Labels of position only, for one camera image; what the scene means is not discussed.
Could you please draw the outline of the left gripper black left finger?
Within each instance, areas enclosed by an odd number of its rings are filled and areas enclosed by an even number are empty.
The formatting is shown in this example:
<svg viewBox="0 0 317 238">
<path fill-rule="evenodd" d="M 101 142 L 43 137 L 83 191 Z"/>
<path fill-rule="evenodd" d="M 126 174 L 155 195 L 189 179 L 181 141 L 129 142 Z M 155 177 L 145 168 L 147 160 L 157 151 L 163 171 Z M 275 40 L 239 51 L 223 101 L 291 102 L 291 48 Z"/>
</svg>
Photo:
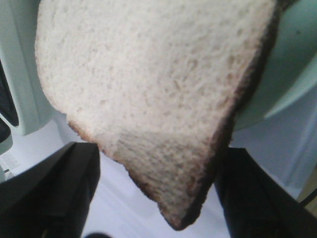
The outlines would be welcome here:
<svg viewBox="0 0 317 238">
<path fill-rule="evenodd" d="M 94 143 L 70 142 L 0 184 L 2 238 L 79 238 L 100 178 Z"/>
</svg>

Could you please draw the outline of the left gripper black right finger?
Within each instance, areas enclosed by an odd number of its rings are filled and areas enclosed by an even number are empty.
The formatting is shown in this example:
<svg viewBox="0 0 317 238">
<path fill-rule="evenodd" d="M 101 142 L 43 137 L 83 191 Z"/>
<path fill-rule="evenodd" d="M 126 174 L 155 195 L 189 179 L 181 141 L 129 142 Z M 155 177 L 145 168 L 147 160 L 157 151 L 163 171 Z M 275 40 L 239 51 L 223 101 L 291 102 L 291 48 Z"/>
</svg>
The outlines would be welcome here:
<svg viewBox="0 0 317 238">
<path fill-rule="evenodd" d="M 243 148 L 229 148 L 215 188 L 232 238 L 315 238 L 317 219 Z"/>
</svg>

